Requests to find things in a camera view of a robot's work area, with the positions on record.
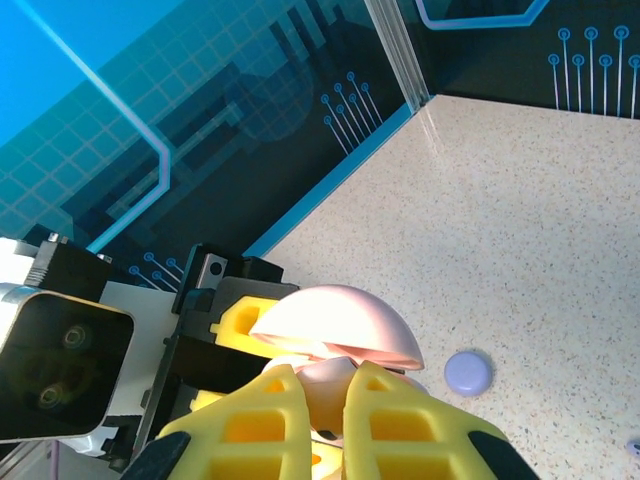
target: camera lens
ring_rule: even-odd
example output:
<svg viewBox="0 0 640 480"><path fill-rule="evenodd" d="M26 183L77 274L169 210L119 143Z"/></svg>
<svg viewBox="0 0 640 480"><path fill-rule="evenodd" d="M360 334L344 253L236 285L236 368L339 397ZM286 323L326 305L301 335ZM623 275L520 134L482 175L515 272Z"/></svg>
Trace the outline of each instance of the camera lens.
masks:
<svg viewBox="0 0 640 480"><path fill-rule="evenodd" d="M38 396L38 408L41 410L51 410L62 403L64 387L55 383L44 388Z"/></svg>
<svg viewBox="0 0 640 480"><path fill-rule="evenodd" d="M87 348L91 343L91 332L84 325L74 325L62 337L62 345L69 350Z"/></svg>

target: glass panel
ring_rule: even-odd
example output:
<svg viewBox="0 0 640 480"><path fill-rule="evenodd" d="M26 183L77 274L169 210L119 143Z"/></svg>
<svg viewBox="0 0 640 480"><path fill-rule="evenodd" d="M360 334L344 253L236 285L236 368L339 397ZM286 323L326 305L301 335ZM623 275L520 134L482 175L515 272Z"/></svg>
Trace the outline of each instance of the glass panel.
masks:
<svg viewBox="0 0 640 480"><path fill-rule="evenodd" d="M410 115L364 0L11 0L0 32L0 234L157 288L194 243L262 253Z"/></svg>
<svg viewBox="0 0 640 480"><path fill-rule="evenodd" d="M400 0L432 93L640 117L640 5Z"/></svg>

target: speckled countertop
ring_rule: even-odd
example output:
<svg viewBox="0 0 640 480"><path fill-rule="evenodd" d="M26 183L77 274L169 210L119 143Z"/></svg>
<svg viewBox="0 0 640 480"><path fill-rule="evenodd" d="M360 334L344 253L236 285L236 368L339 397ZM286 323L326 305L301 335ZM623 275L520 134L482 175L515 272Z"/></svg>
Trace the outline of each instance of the speckled countertop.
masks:
<svg viewBox="0 0 640 480"><path fill-rule="evenodd" d="M393 305L542 478L640 479L640 121L437 97L268 259ZM481 397L447 359L488 353Z"/></svg>

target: white speckled surface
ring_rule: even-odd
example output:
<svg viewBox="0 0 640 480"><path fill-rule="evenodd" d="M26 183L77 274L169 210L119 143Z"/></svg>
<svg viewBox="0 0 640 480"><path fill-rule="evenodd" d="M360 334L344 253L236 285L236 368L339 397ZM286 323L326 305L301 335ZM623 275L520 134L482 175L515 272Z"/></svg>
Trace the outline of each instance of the white speckled surface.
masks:
<svg viewBox="0 0 640 480"><path fill-rule="evenodd" d="M640 122L438 97L268 259L382 296L542 478L640 478ZM491 355L481 397L456 351Z"/></svg>

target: cable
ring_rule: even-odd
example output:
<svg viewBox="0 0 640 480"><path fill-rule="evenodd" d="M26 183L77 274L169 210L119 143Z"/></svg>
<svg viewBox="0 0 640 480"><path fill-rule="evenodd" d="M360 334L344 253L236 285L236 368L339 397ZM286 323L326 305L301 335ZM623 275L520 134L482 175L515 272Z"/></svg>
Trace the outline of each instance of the cable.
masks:
<svg viewBox="0 0 640 480"><path fill-rule="evenodd" d="M58 480L60 473L60 443L51 442L51 461L49 463L49 480Z"/></svg>

